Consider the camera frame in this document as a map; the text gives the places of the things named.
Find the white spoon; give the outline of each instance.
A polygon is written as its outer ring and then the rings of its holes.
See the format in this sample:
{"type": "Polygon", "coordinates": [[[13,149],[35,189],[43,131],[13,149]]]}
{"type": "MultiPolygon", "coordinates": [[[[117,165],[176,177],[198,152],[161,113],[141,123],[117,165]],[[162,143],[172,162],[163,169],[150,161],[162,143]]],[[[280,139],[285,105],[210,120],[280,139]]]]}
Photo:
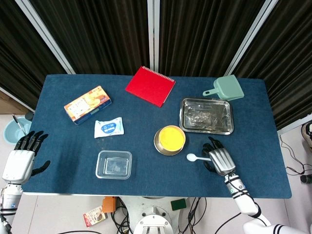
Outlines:
{"type": "Polygon", "coordinates": [[[210,158],[206,158],[206,157],[197,157],[195,154],[188,154],[186,155],[187,160],[191,161],[191,162],[195,162],[197,159],[200,160],[205,160],[205,161],[211,161],[210,158]]]}

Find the green object on floor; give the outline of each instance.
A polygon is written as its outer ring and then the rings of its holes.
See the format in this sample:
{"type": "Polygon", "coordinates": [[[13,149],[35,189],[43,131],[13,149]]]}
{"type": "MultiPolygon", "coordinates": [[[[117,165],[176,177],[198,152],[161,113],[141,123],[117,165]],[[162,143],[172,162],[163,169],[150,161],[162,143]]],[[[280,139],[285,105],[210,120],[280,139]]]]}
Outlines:
{"type": "Polygon", "coordinates": [[[173,211],[186,208],[185,199],[183,198],[183,199],[171,201],[171,208],[173,211]]]}
{"type": "Polygon", "coordinates": [[[216,79],[214,89],[203,92],[204,97],[211,94],[218,94],[220,99],[228,101],[244,97],[243,90],[234,75],[216,79]]]}

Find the white snack packet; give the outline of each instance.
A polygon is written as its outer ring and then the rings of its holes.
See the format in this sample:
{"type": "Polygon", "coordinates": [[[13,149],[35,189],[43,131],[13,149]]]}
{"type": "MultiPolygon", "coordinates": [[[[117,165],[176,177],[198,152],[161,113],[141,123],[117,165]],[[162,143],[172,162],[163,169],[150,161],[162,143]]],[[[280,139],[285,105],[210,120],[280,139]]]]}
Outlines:
{"type": "Polygon", "coordinates": [[[94,138],[107,137],[113,135],[123,135],[122,118],[118,117],[110,121],[96,120],[94,126],[94,138]]]}

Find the green dustpan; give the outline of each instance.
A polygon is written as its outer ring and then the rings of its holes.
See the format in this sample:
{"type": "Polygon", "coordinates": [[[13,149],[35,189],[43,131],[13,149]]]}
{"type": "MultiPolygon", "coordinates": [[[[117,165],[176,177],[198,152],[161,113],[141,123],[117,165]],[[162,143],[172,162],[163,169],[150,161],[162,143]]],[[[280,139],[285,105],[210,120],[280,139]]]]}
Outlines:
{"type": "Polygon", "coordinates": [[[216,79],[214,89],[203,92],[204,97],[211,94],[218,94],[220,99],[228,101],[244,97],[243,90],[234,75],[216,79]]]}

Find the yellow food in bowl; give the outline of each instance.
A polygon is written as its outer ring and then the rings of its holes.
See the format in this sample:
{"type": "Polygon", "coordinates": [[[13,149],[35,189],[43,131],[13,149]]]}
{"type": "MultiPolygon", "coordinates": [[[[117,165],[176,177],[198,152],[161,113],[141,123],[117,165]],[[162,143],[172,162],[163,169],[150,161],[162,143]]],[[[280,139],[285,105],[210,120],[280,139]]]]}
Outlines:
{"type": "Polygon", "coordinates": [[[159,142],[165,150],[180,150],[185,143],[185,135],[175,126],[164,127],[159,133],[159,142]]]}

